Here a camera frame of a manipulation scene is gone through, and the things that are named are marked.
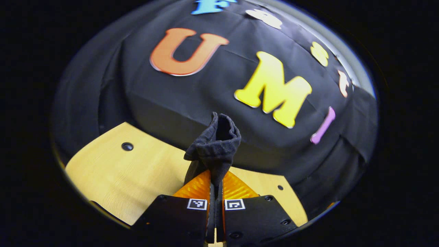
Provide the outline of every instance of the letter m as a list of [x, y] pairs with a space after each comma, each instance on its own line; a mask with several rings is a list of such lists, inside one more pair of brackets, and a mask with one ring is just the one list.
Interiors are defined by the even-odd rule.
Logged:
[[256, 108], [261, 105], [259, 99], [264, 91], [262, 110], [273, 112], [273, 118], [287, 128], [293, 128], [296, 116], [307, 95], [312, 92], [310, 84], [300, 76], [287, 83], [284, 79], [284, 66], [276, 57], [258, 51], [259, 64], [244, 89], [235, 91], [235, 98]]

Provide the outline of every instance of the wooden surface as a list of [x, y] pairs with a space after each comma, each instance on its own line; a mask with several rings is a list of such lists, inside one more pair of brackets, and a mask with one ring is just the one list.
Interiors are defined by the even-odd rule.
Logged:
[[[134, 149], [123, 150], [124, 142], [132, 143]], [[172, 195], [183, 186], [190, 164], [183, 155], [183, 150], [123, 123], [82, 148], [65, 171], [88, 200], [132, 225], [159, 194]], [[284, 176], [235, 167], [230, 171], [256, 193], [276, 197], [297, 226], [308, 222]]]

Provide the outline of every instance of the black background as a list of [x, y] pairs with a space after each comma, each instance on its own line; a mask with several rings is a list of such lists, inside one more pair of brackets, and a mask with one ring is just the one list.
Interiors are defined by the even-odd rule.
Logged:
[[[54, 161], [48, 112], [73, 55], [95, 34], [145, 1], [8, 2], [4, 103], [4, 206], [11, 246], [132, 246], [137, 239], [81, 201]], [[312, 226], [273, 246], [432, 246], [437, 175], [433, 31], [427, 1], [298, 0], [372, 54], [380, 83], [380, 138], [371, 166], [353, 191]]]

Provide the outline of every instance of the orange letter u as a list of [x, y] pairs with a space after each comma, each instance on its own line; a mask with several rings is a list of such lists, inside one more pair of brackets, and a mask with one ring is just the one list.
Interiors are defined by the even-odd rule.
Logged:
[[158, 71], [173, 76], [189, 76], [200, 71], [220, 45], [226, 45], [229, 40], [221, 36], [204, 33], [200, 37], [203, 42], [190, 59], [180, 62], [174, 59], [175, 50], [187, 37], [196, 32], [186, 28], [173, 28], [166, 31], [166, 36], [160, 41], [151, 53], [149, 59], [152, 67]]

